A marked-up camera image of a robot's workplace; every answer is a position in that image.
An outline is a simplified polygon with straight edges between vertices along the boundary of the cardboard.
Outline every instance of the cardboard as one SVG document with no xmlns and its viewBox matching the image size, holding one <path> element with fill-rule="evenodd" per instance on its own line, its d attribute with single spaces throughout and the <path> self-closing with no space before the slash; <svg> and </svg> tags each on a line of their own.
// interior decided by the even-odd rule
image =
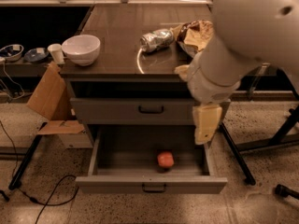
<svg viewBox="0 0 299 224">
<path fill-rule="evenodd" d="M 84 126 L 78 123 L 77 120 L 52 120 L 49 121 L 44 128 L 37 134 L 58 134 L 58 133 L 83 133 Z"/>
<path fill-rule="evenodd" d="M 60 67 L 56 63 L 50 63 L 27 102 L 29 108 L 47 120 L 72 119 L 66 85 L 59 71 Z"/>
<path fill-rule="evenodd" d="M 58 134 L 66 148 L 92 148 L 84 126 L 72 116 L 71 104 L 60 67 L 50 63 L 27 106 L 49 122 L 37 134 Z"/>
</svg>

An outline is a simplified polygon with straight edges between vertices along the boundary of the open drawer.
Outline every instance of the open drawer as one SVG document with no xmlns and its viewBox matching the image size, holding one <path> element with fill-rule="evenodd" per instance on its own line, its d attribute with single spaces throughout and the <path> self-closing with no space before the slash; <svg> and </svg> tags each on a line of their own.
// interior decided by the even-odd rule
<svg viewBox="0 0 299 224">
<path fill-rule="evenodd" d="M 175 165 L 159 167 L 157 154 L 172 150 Z M 87 176 L 76 179 L 86 193 L 220 193 L 207 145 L 194 144 L 194 126 L 104 125 L 96 138 Z"/>
</svg>

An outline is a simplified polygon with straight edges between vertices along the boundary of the metal drawer pull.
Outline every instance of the metal drawer pull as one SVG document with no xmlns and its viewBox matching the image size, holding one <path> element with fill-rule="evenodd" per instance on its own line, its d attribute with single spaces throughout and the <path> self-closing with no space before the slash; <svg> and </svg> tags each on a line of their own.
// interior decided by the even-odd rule
<svg viewBox="0 0 299 224">
<path fill-rule="evenodd" d="M 142 107 L 141 105 L 138 107 L 138 111 L 142 114 L 162 114 L 164 112 L 164 106 L 161 106 L 160 109 L 152 110 Z"/>
<path fill-rule="evenodd" d="M 147 192 L 147 193 L 164 193 L 164 192 L 166 192 L 166 184 L 163 185 L 162 190 L 154 190 L 154 189 L 153 190 L 150 190 L 150 189 L 146 190 L 146 185 L 142 184 L 142 190 L 144 192 Z"/>
</svg>

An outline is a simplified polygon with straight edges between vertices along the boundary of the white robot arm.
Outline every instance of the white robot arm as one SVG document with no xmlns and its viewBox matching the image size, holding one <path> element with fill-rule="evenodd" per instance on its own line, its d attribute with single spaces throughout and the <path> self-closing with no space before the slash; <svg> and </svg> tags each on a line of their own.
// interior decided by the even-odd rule
<svg viewBox="0 0 299 224">
<path fill-rule="evenodd" d="M 215 34 L 188 69 L 202 105 L 219 104 L 262 63 L 279 67 L 299 91 L 299 0 L 214 0 Z"/>
</svg>

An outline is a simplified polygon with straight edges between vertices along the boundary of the speckled floor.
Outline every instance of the speckled floor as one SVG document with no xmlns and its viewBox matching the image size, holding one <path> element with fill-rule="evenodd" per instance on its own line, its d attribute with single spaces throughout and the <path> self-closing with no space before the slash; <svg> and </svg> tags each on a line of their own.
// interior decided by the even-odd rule
<svg viewBox="0 0 299 224">
<path fill-rule="evenodd" d="M 225 125 L 236 143 L 271 137 L 283 123 L 294 102 L 233 102 Z M 27 146 L 44 121 L 25 104 L 0 104 L 0 120 L 18 147 Z M 0 145 L 11 146 L 2 129 Z M 245 185 L 244 175 L 223 135 L 217 133 L 211 147 L 216 174 L 228 184 L 218 195 L 183 194 L 84 194 L 66 205 L 47 206 L 38 223 L 298 223 L 299 201 L 273 194 L 278 184 L 299 190 L 299 146 L 244 153 L 257 184 Z M 58 136 L 43 137 L 21 179 L 21 190 L 45 202 L 64 175 L 86 175 L 92 151 L 65 149 Z M 31 203 L 8 185 L 14 159 L 0 157 L 0 223 L 36 223 L 43 206 Z M 51 203 L 69 199 L 75 190 L 67 178 Z"/>
</svg>

